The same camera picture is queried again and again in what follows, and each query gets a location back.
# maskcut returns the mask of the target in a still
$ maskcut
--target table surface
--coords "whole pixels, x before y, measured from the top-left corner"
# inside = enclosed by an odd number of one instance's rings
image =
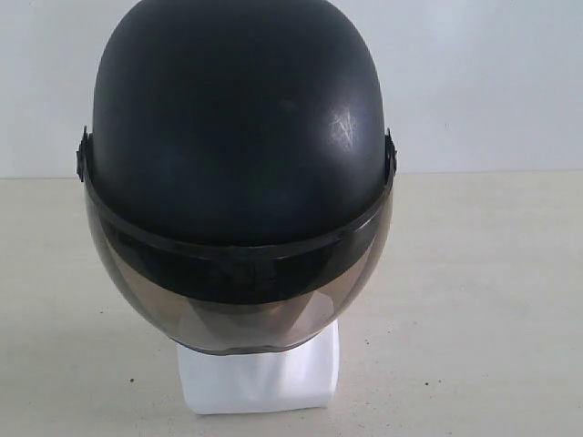
[[[580,436],[583,172],[399,175],[327,409],[197,417],[122,299],[82,185],[0,181],[0,435]]]

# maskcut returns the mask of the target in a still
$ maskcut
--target white stand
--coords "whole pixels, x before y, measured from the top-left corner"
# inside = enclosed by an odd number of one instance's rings
[[[197,414],[325,407],[336,390],[338,321],[295,349],[214,356],[179,346],[184,399]]]

